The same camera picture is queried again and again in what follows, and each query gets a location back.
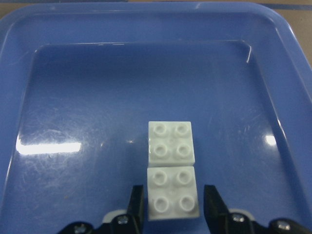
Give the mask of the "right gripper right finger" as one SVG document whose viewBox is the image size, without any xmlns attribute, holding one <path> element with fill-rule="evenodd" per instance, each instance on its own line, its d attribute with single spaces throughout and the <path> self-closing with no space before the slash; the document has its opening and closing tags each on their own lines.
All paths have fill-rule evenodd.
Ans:
<svg viewBox="0 0 312 234">
<path fill-rule="evenodd" d="M 288 219 L 276 218 L 262 226 L 239 209 L 228 209 L 216 186 L 204 186 L 204 216 L 212 234 L 308 234 L 310 230 Z"/>
</svg>

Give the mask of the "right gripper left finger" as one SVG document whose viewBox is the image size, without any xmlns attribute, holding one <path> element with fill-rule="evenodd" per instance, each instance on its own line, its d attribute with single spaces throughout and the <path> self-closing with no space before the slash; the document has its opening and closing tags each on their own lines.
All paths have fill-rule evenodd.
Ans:
<svg viewBox="0 0 312 234">
<path fill-rule="evenodd" d="M 143 185 L 134 185 L 126 212 L 116 214 L 108 223 L 98 228 L 92 224 L 77 221 L 68 224 L 60 234 L 141 234 L 144 224 L 144 189 Z"/>
</svg>

